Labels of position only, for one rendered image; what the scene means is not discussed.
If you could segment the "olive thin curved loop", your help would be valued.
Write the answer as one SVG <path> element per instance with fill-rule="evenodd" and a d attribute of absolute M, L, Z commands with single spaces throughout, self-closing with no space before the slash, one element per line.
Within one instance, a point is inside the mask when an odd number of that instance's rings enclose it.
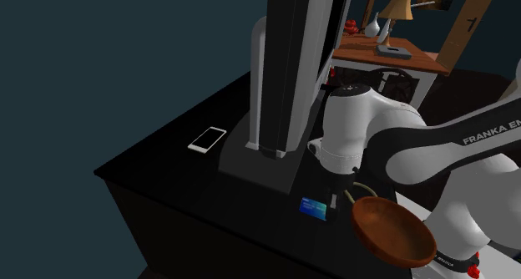
<path fill-rule="evenodd" d="M 357 186 L 357 187 L 361 187 L 361 188 L 367 190 L 367 191 L 368 191 L 372 196 L 374 196 L 374 197 L 378 197 L 377 193 L 376 193 L 372 188 L 370 188 L 370 187 L 367 186 L 367 185 L 364 185 L 364 184 L 359 183 L 359 182 L 356 182 L 356 181 L 353 182 L 352 185 L 353 185 L 353 186 Z M 344 191 L 343 191 L 343 194 L 345 195 L 345 197 L 346 197 L 346 198 L 347 198 L 347 199 L 348 199 L 352 204 L 354 204 L 354 203 L 356 202 L 355 199 L 352 197 L 352 195 L 350 194 L 350 192 L 349 192 L 348 190 L 344 190 Z"/>

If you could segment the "wooden side table with lamp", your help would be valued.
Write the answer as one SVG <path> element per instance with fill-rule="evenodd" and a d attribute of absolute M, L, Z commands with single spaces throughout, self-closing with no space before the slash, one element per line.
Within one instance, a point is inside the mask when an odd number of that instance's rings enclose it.
<path fill-rule="evenodd" d="M 378 68 L 398 68 L 417 80 L 413 86 L 409 104 L 418 109 L 432 87 L 436 77 L 449 72 L 434 59 L 405 38 L 391 38 L 394 48 L 405 48 L 412 57 L 409 59 L 379 56 L 377 39 L 365 38 L 361 34 L 343 36 L 339 49 L 332 55 L 332 67 L 372 71 Z"/>

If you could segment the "television with grey base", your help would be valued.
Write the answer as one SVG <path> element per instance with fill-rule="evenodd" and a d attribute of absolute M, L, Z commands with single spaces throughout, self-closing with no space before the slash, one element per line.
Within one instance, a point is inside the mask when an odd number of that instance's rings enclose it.
<path fill-rule="evenodd" d="M 222 173 L 289 194 L 351 0 L 267 0 L 251 33 L 249 110 L 220 155 Z"/>

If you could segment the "white smartphone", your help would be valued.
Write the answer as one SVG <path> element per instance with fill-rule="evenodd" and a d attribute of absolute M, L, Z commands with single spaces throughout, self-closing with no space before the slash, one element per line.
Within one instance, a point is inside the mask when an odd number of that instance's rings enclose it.
<path fill-rule="evenodd" d="M 192 141 L 187 148 L 202 154 L 207 153 L 225 134 L 226 130 L 210 126 Z"/>

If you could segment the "brown wooden bowl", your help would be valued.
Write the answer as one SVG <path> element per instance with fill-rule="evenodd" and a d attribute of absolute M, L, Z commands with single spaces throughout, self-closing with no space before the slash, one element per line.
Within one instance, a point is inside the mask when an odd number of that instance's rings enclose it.
<path fill-rule="evenodd" d="M 437 254 L 432 232 L 396 202 L 365 196 L 352 203 L 352 228 L 360 242 L 380 260 L 401 268 L 426 266 Z"/>

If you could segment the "black cabinet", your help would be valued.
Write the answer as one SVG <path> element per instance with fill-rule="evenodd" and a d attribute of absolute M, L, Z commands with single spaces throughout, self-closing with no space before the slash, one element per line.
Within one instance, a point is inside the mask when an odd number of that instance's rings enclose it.
<path fill-rule="evenodd" d="M 243 75 L 96 170 L 147 262 L 139 279 L 412 279 L 355 237 L 347 199 L 326 221 L 300 211 L 331 183 L 310 154 L 283 194 L 221 174 L 222 144 L 190 149 L 210 126 L 231 131 L 249 93 Z"/>

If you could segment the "blue card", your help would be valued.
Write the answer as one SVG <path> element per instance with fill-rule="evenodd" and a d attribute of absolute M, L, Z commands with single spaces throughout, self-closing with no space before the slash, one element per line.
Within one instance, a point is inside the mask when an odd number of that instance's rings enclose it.
<path fill-rule="evenodd" d="M 306 197 L 303 197 L 301 199 L 301 203 L 299 206 L 299 211 L 301 213 L 315 217 L 321 221 L 326 220 L 326 209 L 326 204 Z"/>

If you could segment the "wooden door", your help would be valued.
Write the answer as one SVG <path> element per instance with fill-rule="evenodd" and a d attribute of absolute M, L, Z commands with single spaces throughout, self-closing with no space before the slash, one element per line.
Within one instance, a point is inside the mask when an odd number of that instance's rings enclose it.
<path fill-rule="evenodd" d="M 447 35 L 436 61 L 449 75 L 493 0 L 466 0 Z"/>

